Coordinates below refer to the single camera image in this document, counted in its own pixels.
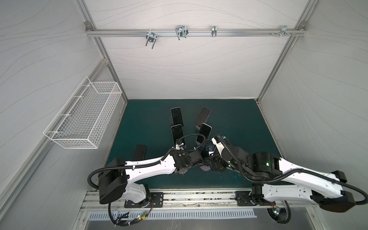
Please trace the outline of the teal edged phone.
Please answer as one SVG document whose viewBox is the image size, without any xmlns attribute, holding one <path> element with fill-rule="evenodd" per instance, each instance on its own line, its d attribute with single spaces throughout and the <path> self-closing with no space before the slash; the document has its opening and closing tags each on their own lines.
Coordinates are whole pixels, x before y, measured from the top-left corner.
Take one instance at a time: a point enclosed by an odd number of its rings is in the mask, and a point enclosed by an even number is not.
<svg viewBox="0 0 368 230">
<path fill-rule="evenodd" d="M 137 144 L 134 149 L 132 161 L 142 161 L 145 158 L 147 145 L 146 144 Z"/>
</svg>

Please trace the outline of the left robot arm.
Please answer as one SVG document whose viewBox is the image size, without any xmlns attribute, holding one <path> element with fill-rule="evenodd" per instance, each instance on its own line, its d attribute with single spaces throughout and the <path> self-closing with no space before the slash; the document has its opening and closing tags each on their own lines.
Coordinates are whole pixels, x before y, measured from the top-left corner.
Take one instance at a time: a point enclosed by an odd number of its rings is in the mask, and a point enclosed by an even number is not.
<svg viewBox="0 0 368 230">
<path fill-rule="evenodd" d="M 199 148 L 205 144 L 206 137 L 199 134 L 202 141 L 192 150 L 184 150 L 183 140 L 179 138 L 175 147 L 171 147 L 164 156 L 142 160 L 125 161 L 122 157 L 115 158 L 109 165 L 92 171 L 87 177 L 90 187 L 98 190 L 100 204 L 108 205 L 110 221 L 119 227 L 137 224 L 147 218 L 150 211 L 140 214 L 133 220 L 127 220 L 128 214 L 114 218 L 111 211 L 112 202 L 120 198 L 129 200 L 139 207 L 154 208 L 154 198 L 147 185 L 137 182 L 158 175 L 185 174 L 189 169 L 202 164 L 203 158 Z"/>
</svg>

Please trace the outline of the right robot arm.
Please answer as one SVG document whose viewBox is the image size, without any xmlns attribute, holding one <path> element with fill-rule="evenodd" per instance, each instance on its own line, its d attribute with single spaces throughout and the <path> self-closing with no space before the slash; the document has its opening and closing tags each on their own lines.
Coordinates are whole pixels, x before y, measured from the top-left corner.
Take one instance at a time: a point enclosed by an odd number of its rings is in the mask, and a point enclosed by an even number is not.
<svg viewBox="0 0 368 230">
<path fill-rule="evenodd" d="M 235 193 L 238 206 L 266 206 L 271 219 L 279 224 L 291 219 L 290 201 L 318 205 L 335 213 L 368 202 L 368 194 L 347 184 L 342 171 L 323 173 L 267 152 L 250 154 L 222 135 L 205 140 L 201 155 L 212 171 L 231 170 L 252 184 L 250 192 Z"/>
</svg>

